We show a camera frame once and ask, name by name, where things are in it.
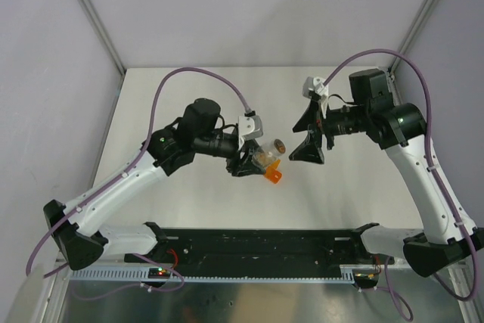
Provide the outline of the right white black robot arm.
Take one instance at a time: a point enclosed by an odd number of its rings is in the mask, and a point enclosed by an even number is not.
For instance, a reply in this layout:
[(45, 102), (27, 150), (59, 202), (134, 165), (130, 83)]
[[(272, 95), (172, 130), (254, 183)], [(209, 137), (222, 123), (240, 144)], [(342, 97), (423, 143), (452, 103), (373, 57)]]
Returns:
[(452, 214), (447, 196), (455, 197), (445, 174), (434, 173), (439, 161), (434, 149), (426, 149), (427, 124), (413, 104), (396, 105), (382, 70), (369, 69), (349, 76), (352, 101), (332, 110), (329, 88), (321, 77), (308, 77), (302, 94), (309, 106), (293, 127), (306, 139), (289, 156), (292, 161), (324, 163), (324, 150), (334, 147), (340, 135), (363, 132), (385, 151), (402, 176), (423, 224), (421, 230), (385, 228), (370, 224), (349, 245), (350, 256), (366, 263), (376, 254), (405, 259), (421, 277), (435, 275), (483, 248), (483, 229), (464, 211), (458, 200)]

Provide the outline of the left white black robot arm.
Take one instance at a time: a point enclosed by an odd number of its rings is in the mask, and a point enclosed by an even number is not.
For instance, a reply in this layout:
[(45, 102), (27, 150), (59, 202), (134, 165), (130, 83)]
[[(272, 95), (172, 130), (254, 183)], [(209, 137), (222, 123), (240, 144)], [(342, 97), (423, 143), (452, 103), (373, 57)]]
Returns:
[(107, 181), (66, 204), (52, 200), (45, 205), (51, 236), (71, 270), (115, 255), (162, 260), (168, 244), (156, 223), (116, 227), (106, 221), (141, 191), (192, 163), (196, 154), (225, 159), (226, 169), (234, 177), (264, 174), (253, 161), (259, 146), (256, 140), (263, 134), (259, 116), (246, 113), (226, 133), (216, 125), (220, 112), (216, 102), (197, 99), (183, 116), (148, 136), (139, 153)]

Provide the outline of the clear pill bottle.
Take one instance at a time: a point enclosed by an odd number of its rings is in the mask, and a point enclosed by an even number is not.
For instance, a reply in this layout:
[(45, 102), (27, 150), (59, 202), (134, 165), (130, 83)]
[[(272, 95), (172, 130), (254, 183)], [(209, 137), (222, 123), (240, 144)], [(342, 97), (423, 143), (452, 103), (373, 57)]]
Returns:
[(277, 151), (274, 149), (273, 141), (274, 139), (271, 141), (267, 141), (266, 143), (261, 145), (259, 152), (253, 157), (253, 160), (264, 169), (266, 169), (267, 166), (283, 156), (278, 154)]

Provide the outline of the orange pill organizer box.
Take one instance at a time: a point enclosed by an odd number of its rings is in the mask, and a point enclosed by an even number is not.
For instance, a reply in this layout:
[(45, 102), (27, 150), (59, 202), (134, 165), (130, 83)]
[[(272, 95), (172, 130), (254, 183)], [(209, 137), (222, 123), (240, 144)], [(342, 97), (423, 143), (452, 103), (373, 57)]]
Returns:
[(265, 169), (264, 177), (273, 184), (279, 183), (279, 181), (282, 179), (282, 173), (278, 170), (280, 163), (281, 160), (277, 159)]

